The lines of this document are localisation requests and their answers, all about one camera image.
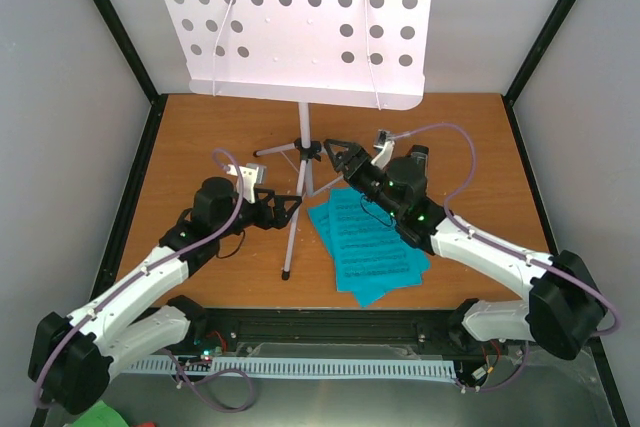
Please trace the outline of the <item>white tripod music stand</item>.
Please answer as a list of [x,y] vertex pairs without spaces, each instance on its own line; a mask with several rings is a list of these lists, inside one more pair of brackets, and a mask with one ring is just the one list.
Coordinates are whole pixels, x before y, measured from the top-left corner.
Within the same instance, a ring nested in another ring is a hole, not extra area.
[[432,0],[164,0],[197,94],[403,111],[425,88]]

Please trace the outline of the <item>black metronome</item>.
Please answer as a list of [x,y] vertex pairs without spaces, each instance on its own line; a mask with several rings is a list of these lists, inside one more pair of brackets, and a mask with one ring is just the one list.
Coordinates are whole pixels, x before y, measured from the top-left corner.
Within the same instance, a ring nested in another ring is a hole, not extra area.
[[424,145],[414,144],[408,152],[408,157],[418,166],[418,171],[427,178],[429,148]]

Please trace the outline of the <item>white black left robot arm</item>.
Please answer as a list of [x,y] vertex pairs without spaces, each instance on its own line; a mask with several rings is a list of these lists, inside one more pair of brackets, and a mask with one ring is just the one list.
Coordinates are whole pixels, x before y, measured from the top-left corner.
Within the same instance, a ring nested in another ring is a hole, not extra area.
[[203,181],[193,205],[150,254],[100,296],[66,316],[55,312],[37,325],[28,376],[35,400],[77,415],[92,407],[130,365],[168,346],[201,347],[208,337],[203,309],[186,297],[150,316],[157,299],[217,257],[222,239],[249,227],[286,227],[302,199],[254,187],[247,177]]

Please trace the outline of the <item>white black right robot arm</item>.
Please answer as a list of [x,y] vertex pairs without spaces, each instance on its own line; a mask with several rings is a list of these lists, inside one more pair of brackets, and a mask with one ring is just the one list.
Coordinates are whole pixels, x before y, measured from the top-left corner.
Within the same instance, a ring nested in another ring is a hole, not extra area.
[[375,155],[356,142],[336,139],[292,146],[304,160],[327,157],[350,187],[390,215],[409,246],[464,264],[517,295],[515,301],[465,300],[448,319],[447,334],[458,349],[469,352],[492,340],[530,341],[573,360],[610,312],[577,254],[527,250],[431,200],[427,147],[414,145],[396,157],[391,138],[377,145]]

